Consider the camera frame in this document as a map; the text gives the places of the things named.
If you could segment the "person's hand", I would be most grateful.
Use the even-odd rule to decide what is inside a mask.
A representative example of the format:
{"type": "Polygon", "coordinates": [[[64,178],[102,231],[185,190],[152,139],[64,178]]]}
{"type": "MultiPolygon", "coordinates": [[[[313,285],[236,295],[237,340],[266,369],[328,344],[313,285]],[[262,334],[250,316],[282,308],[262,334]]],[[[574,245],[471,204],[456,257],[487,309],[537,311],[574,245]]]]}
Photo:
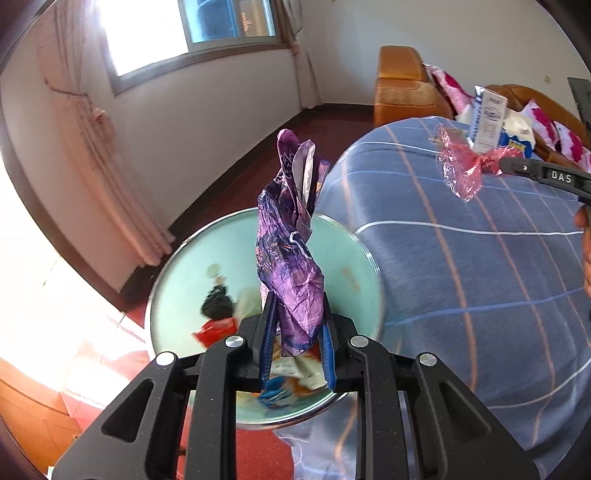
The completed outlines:
{"type": "Polygon", "coordinates": [[[584,290],[591,297],[591,229],[588,210],[581,206],[574,216],[574,224],[582,230],[582,265],[584,275],[584,290]]]}

